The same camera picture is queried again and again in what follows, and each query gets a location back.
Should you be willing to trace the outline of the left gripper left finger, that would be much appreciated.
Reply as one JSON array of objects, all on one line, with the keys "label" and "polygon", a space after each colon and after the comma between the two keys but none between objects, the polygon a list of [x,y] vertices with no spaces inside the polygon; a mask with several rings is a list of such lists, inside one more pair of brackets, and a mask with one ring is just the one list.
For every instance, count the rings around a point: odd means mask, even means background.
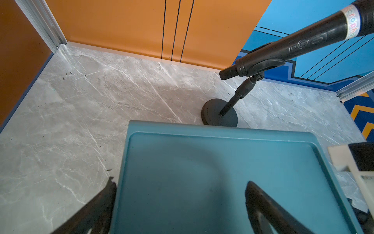
[{"label": "left gripper left finger", "polygon": [[116,199],[117,185],[109,177],[106,186],[54,234],[108,234]]}]

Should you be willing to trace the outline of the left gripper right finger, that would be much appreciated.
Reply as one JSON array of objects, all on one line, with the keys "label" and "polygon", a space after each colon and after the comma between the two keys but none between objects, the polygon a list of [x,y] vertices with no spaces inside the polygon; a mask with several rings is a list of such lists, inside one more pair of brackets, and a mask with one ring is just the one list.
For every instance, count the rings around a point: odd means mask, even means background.
[{"label": "left gripper right finger", "polygon": [[253,181],[246,186],[245,205],[255,234],[312,233]]}]

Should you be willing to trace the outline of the teal drawer cabinet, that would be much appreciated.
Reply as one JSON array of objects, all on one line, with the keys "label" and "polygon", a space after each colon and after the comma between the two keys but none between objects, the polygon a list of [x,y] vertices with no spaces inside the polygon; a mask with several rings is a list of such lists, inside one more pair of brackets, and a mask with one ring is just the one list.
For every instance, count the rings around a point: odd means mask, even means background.
[{"label": "teal drawer cabinet", "polygon": [[314,134],[130,121],[112,234],[251,234],[252,181],[315,234],[362,229]]}]

